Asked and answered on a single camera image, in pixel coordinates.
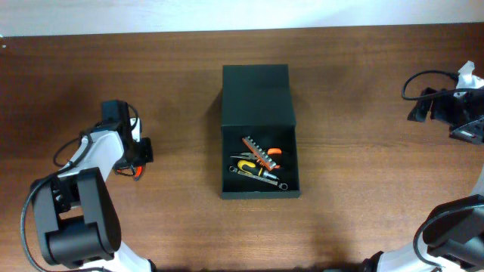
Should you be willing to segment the red small cutting pliers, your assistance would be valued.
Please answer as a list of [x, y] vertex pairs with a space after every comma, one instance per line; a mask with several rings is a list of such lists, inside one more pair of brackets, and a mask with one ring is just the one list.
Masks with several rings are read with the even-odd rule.
[[132, 178], [139, 181], [144, 173], [144, 166], [130, 166], [128, 168], [119, 168], [114, 170], [115, 175]]

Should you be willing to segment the chrome ratchet wrench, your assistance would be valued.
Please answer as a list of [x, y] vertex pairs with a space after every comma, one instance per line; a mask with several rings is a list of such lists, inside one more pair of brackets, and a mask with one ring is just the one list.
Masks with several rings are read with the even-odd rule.
[[287, 190], [288, 189], [288, 185], [285, 184], [285, 183], [281, 183], [279, 181], [271, 180], [269, 178], [264, 178], [264, 177], [259, 177], [259, 176], [252, 175], [252, 174], [247, 174], [245, 172], [242, 172], [240, 169], [235, 168], [234, 166], [230, 166], [229, 171], [236, 173], [236, 174], [239, 174], [239, 175], [242, 175], [242, 176], [247, 177], [247, 178], [252, 178], [252, 179], [255, 179], [255, 180], [258, 180], [258, 181], [265, 182], [267, 184], [274, 185], [281, 190]]

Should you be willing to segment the yellow black stubby screwdriver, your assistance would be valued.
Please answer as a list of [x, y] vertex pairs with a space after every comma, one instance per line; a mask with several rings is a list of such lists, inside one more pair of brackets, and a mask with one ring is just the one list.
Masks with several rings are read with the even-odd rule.
[[246, 160], [239, 160], [237, 167], [242, 171], [250, 175], [255, 175], [263, 178], [269, 178], [272, 180], [278, 180], [276, 175], [271, 174], [268, 170], [263, 167], [257, 166], [254, 162], [249, 162]]

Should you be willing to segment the orange socket rail with sockets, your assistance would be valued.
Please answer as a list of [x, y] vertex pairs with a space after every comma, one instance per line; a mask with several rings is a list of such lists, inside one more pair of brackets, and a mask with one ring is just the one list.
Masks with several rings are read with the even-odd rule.
[[283, 152], [279, 148], [269, 148], [263, 150], [250, 136], [242, 138], [243, 143], [248, 147], [251, 153], [256, 157], [257, 161], [269, 171], [279, 168], [279, 164], [271, 157], [271, 155], [280, 156]]

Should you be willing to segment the black gift box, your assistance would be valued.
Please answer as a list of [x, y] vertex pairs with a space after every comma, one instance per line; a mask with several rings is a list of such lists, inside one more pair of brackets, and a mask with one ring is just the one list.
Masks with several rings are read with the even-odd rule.
[[[222, 198], [289, 199], [300, 196], [296, 115], [286, 64], [226, 65], [222, 68]], [[265, 172], [243, 142], [249, 137], [276, 166], [269, 183], [243, 175], [245, 162]]]

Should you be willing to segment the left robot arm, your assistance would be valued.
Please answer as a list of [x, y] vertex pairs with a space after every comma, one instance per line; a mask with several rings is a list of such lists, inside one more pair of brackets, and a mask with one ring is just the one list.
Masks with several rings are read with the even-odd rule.
[[101, 121], [79, 133], [73, 157], [34, 181], [20, 215], [20, 238], [30, 264], [26, 212], [33, 210], [44, 261], [68, 271], [155, 271], [122, 240], [121, 226], [106, 181], [111, 173], [138, 181], [153, 162], [150, 138], [141, 135], [137, 110], [125, 101], [101, 105]]

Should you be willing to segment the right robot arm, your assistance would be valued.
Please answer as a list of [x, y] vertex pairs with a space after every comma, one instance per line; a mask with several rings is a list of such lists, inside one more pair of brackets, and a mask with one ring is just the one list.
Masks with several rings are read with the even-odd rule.
[[[483, 143], [483, 80], [467, 61], [456, 73], [445, 73], [452, 89], [424, 89], [412, 97], [407, 119], [434, 119], [449, 126], [450, 138]], [[377, 252], [356, 267], [363, 272], [481, 271], [483, 269], [483, 179], [469, 196], [435, 207], [413, 240], [391, 252]]]

